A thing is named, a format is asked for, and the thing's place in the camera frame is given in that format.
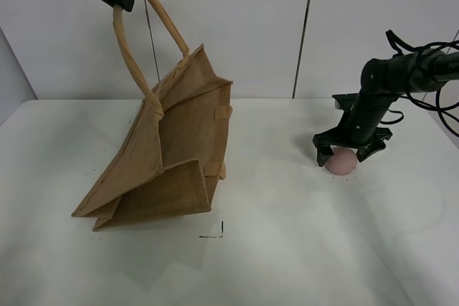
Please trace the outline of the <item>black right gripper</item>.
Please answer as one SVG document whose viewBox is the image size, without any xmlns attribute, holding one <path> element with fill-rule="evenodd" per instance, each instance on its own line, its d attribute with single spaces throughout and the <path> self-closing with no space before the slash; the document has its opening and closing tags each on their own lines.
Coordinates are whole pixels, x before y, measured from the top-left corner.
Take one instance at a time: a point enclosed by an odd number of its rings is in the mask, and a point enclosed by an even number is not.
<svg viewBox="0 0 459 306">
<path fill-rule="evenodd" d="M 392 137 L 392 132 L 378 125 L 392 104 L 391 96 L 352 93 L 333 95 L 332 98 L 343 114 L 335 128 L 313 137 L 320 167 L 324 167 L 334 155 L 330 145 L 358 149 L 356 157 L 359 162 L 386 148 L 385 141 Z"/>
</svg>

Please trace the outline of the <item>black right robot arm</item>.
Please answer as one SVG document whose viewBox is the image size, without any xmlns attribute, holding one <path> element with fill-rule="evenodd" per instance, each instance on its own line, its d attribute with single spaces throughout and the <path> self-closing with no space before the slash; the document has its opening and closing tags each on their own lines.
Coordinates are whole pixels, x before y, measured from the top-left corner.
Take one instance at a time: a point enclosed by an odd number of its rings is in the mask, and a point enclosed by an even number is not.
<svg viewBox="0 0 459 306">
<path fill-rule="evenodd" d="M 429 49 L 426 53 L 398 54 L 391 59 L 371 59 L 361 72 L 358 93 L 334 95 L 343 111 L 339 124 L 314 135 L 316 161 L 324 166 L 334 146 L 353 148 L 359 162 L 384 150 L 392 132 L 382 120 L 393 102 L 410 93 L 435 92 L 458 79 L 458 53 Z"/>
</svg>

